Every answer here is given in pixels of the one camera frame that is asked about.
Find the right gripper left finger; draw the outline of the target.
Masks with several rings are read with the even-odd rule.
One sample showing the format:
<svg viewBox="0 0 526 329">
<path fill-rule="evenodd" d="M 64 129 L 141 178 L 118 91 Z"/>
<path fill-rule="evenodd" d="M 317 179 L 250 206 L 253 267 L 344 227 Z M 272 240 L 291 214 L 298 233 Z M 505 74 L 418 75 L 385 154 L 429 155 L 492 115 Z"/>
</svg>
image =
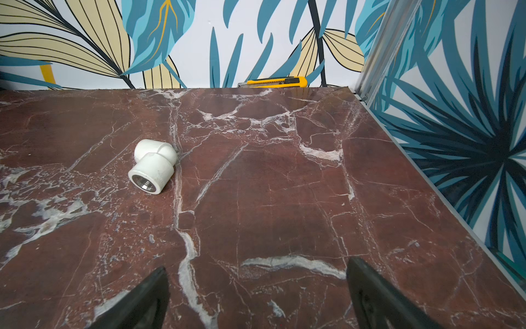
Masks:
<svg viewBox="0 0 526 329">
<path fill-rule="evenodd" d="M 169 300 L 167 270 L 165 267 L 159 267 L 102 314 L 90 327 L 161 328 Z"/>
</svg>

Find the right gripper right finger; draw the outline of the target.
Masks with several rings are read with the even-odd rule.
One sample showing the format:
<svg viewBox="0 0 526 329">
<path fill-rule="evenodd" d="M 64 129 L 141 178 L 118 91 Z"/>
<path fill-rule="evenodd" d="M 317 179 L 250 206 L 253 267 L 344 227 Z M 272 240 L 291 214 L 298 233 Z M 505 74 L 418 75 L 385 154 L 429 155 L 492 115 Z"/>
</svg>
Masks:
<svg viewBox="0 0 526 329">
<path fill-rule="evenodd" d="M 441 328 L 360 257 L 347 263 L 346 279 L 360 328 Z"/>
</svg>

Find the white pvc elbow fitting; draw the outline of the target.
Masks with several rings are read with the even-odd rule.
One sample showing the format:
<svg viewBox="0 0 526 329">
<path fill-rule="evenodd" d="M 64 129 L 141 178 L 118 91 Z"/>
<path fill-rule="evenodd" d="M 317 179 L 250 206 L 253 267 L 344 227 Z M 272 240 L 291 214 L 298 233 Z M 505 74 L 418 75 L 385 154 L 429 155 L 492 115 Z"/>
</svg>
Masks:
<svg viewBox="0 0 526 329">
<path fill-rule="evenodd" d="M 143 139 L 134 149 L 134 160 L 130 181 L 145 193 L 158 195 L 174 174 L 178 155 L 169 143 Z"/>
</svg>

